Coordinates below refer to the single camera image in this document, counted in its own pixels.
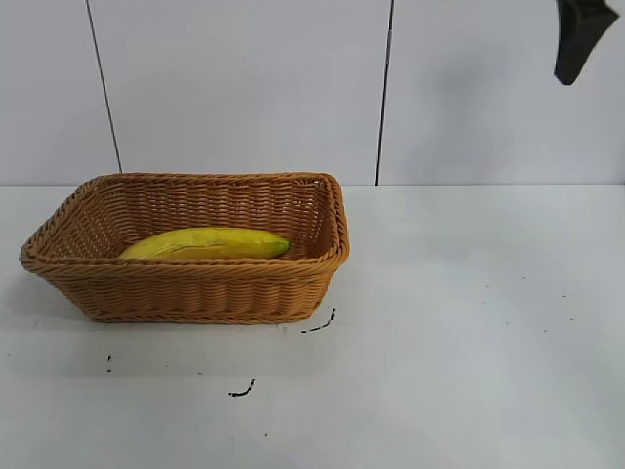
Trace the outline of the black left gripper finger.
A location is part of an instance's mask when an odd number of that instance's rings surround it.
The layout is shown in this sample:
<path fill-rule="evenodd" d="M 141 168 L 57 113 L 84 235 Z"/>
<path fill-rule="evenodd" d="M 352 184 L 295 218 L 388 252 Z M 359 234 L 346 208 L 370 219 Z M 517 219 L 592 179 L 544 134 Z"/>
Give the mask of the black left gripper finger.
<path fill-rule="evenodd" d="M 557 0 L 559 43 L 554 75 L 571 86 L 592 51 L 619 19 L 605 0 Z"/>

